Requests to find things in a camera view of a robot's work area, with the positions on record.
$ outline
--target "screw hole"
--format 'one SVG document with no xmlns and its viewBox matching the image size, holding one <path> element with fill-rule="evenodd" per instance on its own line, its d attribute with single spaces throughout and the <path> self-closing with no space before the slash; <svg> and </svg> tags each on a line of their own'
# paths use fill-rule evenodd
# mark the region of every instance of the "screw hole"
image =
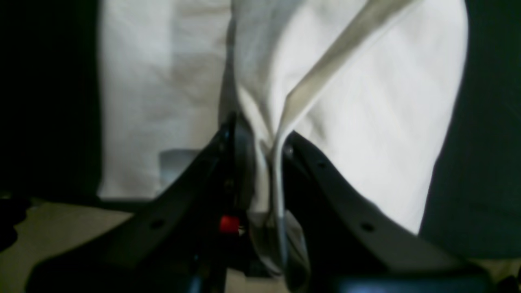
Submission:
<svg viewBox="0 0 521 293">
<path fill-rule="evenodd" d="M 163 219 L 157 219 L 157 220 L 153 221 L 152 223 L 150 223 L 150 228 L 151 228 L 151 229 L 159 229 L 159 228 L 161 228 L 164 224 L 165 224 L 165 220 L 163 220 Z"/>
<path fill-rule="evenodd" d="M 373 232 L 375 230 L 375 227 L 373 225 L 371 225 L 370 223 L 362 223 L 360 225 L 360 227 L 362 227 L 362 229 L 365 232 Z"/>
</svg>

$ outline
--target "white cloth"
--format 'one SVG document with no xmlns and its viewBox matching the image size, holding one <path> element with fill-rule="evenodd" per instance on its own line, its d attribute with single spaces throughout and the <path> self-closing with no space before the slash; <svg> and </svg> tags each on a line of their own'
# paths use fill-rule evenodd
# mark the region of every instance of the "white cloth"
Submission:
<svg viewBox="0 0 521 293">
<path fill-rule="evenodd" d="M 258 168 L 267 170 L 273 160 L 277 133 L 283 138 L 296 128 L 363 196 L 417 233 L 463 71 L 463 0 L 424 0 L 401 10 L 364 39 L 355 58 L 339 59 L 313 108 L 306 102 L 310 107 L 284 109 L 288 94 L 361 9 L 384 2 L 236 2 L 235 79 L 250 122 L 262 117 L 252 122 L 267 141 L 258 149 Z M 230 0 L 104 2 L 102 198 L 154 197 L 159 152 L 200 149 L 215 133 L 230 12 Z M 265 177 L 256 194 L 264 195 L 253 210 L 264 211 L 270 185 L 263 183 L 266 172 L 259 174 Z"/>
</svg>

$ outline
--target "white fabric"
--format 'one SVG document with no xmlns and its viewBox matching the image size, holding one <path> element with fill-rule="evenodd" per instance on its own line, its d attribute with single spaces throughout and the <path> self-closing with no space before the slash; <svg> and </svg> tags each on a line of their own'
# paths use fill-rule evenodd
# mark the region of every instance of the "white fabric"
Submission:
<svg viewBox="0 0 521 293">
<path fill-rule="evenodd" d="M 261 106 L 256 115 L 265 128 L 254 130 L 271 139 L 263 158 L 275 142 L 286 96 L 365 3 L 235 3 L 235 78 L 245 112 Z M 152 198 L 160 184 L 159 152 L 200 149 L 217 130 L 230 0 L 110 0 L 102 11 L 100 196 Z M 342 61 L 306 116 L 289 119 L 300 121 L 297 131 L 363 196 L 414 233 L 450 122 L 466 42 L 463 0 L 422 1 L 355 59 Z M 256 95 L 248 101 L 252 88 Z M 293 127 L 288 123 L 285 130 Z M 269 185 L 258 184 L 256 192 L 269 194 Z M 256 199 L 256 209 L 269 208 Z"/>
</svg>

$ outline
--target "dark background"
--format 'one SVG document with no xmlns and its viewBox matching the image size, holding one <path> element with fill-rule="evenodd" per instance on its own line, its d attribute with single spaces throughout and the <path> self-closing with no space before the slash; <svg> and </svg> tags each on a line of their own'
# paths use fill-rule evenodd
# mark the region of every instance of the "dark background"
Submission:
<svg viewBox="0 0 521 293">
<path fill-rule="evenodd" d="M 420 235 L 521 257 L 521 2 L 468 0 L 463 83 Z M 96 205 L 101 109 L 93 0 L 0 4 L 0 191 Z"/>
</svg>

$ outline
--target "beige floor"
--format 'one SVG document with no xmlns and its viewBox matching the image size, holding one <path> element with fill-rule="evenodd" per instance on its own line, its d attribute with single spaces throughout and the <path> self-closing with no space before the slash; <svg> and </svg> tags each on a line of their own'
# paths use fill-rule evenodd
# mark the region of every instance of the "beige floor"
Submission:
<svg viewBox="0 0 521 293">
<path fill-rule="evenodd" d="M 28 211 L 27 219 L 16 226 L 18 241 L 0 253 L 0 292 L 21 293 L 31 268 L 41 260 L 72 249 L 131 217 L 124 212 L 91 207 L 44 203 Z M 517 274 L 518 260 L 473 260 L 485 267 L 494 280 Z M 283 293 L 282 281 L 246 279 L 229 271 L 227 293 Z"/>
</svg>

